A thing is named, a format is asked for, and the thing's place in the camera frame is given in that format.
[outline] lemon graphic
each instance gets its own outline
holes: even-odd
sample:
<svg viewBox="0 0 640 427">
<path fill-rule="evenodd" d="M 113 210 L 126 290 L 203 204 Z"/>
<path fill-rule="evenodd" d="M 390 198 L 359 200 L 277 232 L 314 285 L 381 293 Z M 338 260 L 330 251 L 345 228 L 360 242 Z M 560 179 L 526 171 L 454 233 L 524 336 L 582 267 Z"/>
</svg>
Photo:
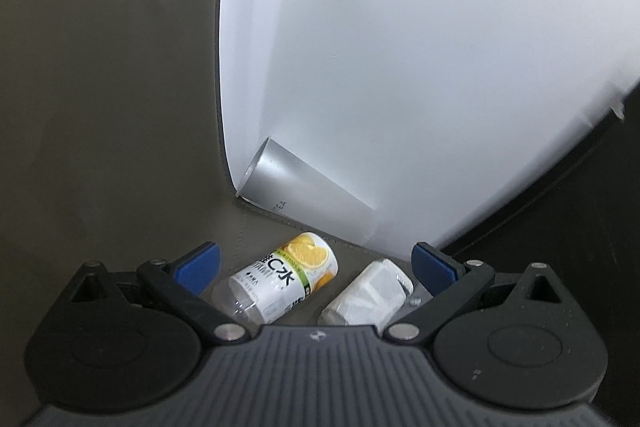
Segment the lemon graphic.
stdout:
<svg viewBox="0 0 640 427">
<path fill-rule="evenodd" d="M 319 268 L 329 259 L 326 248 L 313 244 L 289 243 L 285 250 L 305 268 Z"/>
<path fill-rule="evenodd" d="M 289 241 L 290 243 L 301 243 L 302 245 L 314 245 L 314 238 L 306 235 L 306 233 L 301 233 L 298 237 Z"/>
</svg>

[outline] blue gripper pad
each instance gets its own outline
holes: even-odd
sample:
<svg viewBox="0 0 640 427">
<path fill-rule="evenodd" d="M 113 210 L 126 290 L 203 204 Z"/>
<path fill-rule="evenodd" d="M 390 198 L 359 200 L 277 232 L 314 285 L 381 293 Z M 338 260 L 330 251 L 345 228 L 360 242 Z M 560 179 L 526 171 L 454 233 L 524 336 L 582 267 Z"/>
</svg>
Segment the blue gripper pad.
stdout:
<svg viewBox="0 0 640 427">
<path fill-rule="evenodd" d="M 465 274 L 462 264 L 426 243 L 418 243 L 411 252 L 411 268 L 417 280 L 434 297 Z"/>
<path fill-rule="evenodd" d="M 194 295 L 200 295 L 220 271 L 220 248 L 203 243 L 172 263 L 171 277 Z"/>
</svg>

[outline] white backdrop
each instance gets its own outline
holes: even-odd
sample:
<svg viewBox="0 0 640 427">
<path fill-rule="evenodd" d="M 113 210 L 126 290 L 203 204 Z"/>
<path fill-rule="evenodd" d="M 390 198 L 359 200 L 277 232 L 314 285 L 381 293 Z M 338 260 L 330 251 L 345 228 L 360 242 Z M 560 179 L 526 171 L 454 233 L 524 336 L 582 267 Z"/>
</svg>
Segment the white backdrop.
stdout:
<svg viewBox="0 0 640 427">
<path fill-rule="evenodd" d="M 640 76 L 640 0 L 221 0 L 236 186 L 267 135 L 408 257 L 512 197 Z"/>
</svg>

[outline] plastic bottle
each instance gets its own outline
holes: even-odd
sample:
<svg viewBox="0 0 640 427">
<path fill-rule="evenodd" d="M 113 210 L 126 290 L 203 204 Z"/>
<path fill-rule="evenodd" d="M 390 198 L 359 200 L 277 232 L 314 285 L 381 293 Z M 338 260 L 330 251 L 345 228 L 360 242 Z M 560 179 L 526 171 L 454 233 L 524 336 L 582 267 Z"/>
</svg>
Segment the plastic bottle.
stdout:
<svg viewBox="0 0 640 427">
<path fill-rule="evenodd" d="M 319 235 L 305 232 L 215 286 L 211 303 L 255 333 L 337 273 L 338 262 L 329 245 Z"/>
<path fill-rule="evenodd" d="M 373 324 L 380 333 L 413 291 L 411 279 L 395 263 L 373 261 L 322 311 L 318 324 Z"/>
</svg>

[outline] bottle label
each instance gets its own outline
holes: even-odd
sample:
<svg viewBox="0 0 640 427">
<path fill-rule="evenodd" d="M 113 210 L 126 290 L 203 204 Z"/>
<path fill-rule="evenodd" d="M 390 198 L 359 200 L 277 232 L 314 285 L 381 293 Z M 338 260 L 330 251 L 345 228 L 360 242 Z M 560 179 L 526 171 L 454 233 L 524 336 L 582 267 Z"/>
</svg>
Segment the bottle label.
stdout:
<svg viewBox="0 0 640 427">
<path fill-rule="evenodd" d="M 231 277 L 270 324 L 335 277 L 338 264 L 326 243 L 303 233 Z"/>
</svg>

